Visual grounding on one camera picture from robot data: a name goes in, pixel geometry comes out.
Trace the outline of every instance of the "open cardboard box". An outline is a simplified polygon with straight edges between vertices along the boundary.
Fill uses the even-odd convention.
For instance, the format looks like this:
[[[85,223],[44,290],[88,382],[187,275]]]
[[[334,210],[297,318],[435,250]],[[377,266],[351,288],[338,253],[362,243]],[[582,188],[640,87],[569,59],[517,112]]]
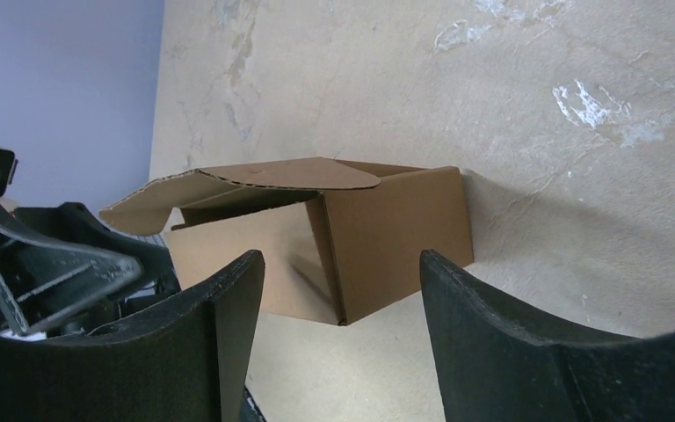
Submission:
[[[418,260],[435,249],[472,263],[459,169],[305,158],[159,178],[99,212],[137,236],[165,235],[182,288],[249,249],[265,256],[261,309],[350,324],[420,289]]]

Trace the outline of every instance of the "corrugated cardboard edge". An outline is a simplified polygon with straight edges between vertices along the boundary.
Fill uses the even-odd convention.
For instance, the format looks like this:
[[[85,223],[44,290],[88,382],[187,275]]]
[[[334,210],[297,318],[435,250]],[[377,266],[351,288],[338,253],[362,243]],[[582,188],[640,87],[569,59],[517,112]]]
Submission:
[[[188,184],[190,192],[186,192],[183,187],[186,180],[191,182]],[[380,182],[373,174],[323,157],[208,167],[152,180],[126,198],[100,210],[99,217],[117,230],[150,236],[163,230],[173,208],[213,197],[227,192],[227,189],[230,191],[231,186],[242,189],[327,191],[367,189]],[[166,192],[160,190],[164,185],[170,187]],[[154,197],[149,197],[151,191],[156,191]]]

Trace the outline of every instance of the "lavender wall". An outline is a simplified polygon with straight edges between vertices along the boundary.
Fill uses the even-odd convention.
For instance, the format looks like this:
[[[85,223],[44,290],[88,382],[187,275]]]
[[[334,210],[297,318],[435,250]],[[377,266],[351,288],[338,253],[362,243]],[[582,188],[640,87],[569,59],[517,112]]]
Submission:
[[[7,196],[97,210],[147,180],[163,0],[0,0]]]

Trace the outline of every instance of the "beige floor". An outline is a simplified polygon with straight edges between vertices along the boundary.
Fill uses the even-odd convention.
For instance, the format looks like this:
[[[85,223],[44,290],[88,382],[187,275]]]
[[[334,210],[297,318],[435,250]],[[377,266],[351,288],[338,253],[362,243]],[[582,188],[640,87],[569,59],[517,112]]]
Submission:
[[[301,156],[468,169],[475,275],[675,329],[675,0],[167,0],[151,176]],[[247,383],[271,422],[444,419],[418,295],[262,315]]]

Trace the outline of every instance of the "box flap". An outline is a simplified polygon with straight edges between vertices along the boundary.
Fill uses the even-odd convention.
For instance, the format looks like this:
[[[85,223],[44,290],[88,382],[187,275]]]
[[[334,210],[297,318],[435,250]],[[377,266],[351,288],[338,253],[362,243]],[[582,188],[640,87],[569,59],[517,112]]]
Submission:
[[[225,207],[234,197],[256,200],[272,190],[366,189],[379,183],[373,174],[321,157],[208,167],[152,180],[99,216],[115,229],[149,236],[162,231],[173,208],[200,207],[201,202],[207,208]]]
[[[421,171],[425,170],[420,167],[409,167],[407,165],[395,165],[395,164],[379,164],[379,163],[368,163],[365,161],[348,161],[348,160],[335,160],[338,163],[347,165],[356,170],[361,170],[365,173],[373,174],[380,178],[385,178],[387,176],[394,176],[401,173],[409,173],[411,171]]]

